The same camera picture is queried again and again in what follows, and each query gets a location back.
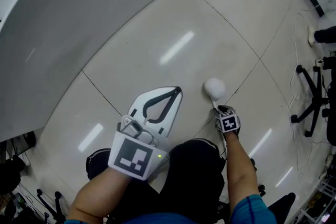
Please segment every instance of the white ball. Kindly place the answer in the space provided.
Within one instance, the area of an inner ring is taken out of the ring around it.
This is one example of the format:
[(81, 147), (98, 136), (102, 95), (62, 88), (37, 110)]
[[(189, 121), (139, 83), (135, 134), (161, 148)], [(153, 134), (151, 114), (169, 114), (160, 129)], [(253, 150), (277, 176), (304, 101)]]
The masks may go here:
[(210, 78), (204, 83), (204, 90), (214, 101), (223, 97), (225, 94), (225, 84), (217, 78)]

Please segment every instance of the person's left arm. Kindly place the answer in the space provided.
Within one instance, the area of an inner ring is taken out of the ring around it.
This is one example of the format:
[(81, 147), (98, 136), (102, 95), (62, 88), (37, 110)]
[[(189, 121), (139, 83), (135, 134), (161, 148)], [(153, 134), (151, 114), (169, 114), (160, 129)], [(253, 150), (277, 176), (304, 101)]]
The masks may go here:
[(130, 181), (129, 176), (107, 168), (77, 193), (67, 219), (101, 224), (118, 205)]

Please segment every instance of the person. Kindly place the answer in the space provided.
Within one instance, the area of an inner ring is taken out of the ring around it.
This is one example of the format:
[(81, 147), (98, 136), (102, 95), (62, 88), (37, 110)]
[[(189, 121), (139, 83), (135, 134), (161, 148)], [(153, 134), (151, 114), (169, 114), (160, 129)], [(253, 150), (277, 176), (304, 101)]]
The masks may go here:
[(108, 149), (92, 154), (87, 159), (90, 182), (78, 192), (65, 224), (98, 224), (107, 215), (107, 223), (216, 223), (225, 164), (230, 222), (276, 224), (259, 195), (255, 168), (238, 136), (227, 132), (224, 137), (227, 160), (208, 140), (193, 139), (173, 148), (160, 193), (147, 182), (107, 167)]
[(336, 42), (336, 26), (328, 29), (318, 30), (312, 26), (308, 26), (308, 44), (312, 47), (317, 43), (335, 43)]

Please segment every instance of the blue shirt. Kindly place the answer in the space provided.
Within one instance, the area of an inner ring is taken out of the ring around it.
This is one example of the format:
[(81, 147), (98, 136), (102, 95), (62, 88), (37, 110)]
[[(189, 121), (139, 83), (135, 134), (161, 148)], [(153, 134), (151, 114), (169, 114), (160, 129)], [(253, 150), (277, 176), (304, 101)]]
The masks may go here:
[[(67, 220), (65, 224), (86, 224), (78, 220)], [(123, 224), (196, 224), (192, 220), (175, 213), (155, 213), (141, 215)], [(260, 195), (251, 195), (235, 207), (231, 224), (277, 224), (274, 214), (267, 209)]]

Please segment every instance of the forearm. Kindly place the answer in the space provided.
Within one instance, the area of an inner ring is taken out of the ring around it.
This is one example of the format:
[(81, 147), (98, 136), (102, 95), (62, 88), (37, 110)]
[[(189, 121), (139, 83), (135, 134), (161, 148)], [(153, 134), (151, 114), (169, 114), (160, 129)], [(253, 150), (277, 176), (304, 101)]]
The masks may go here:
[(241, 146), (238, 137), (232, 133), (225, 133), (227, 143), (227, 181), (230, 210), (252, 194), (259, 194), (257, 175), (253, 164)]
[(102, 223), (102, 219), (118, 205), (130, 180), (127, 175), (107, 168), (79, 191), (68, 219)]

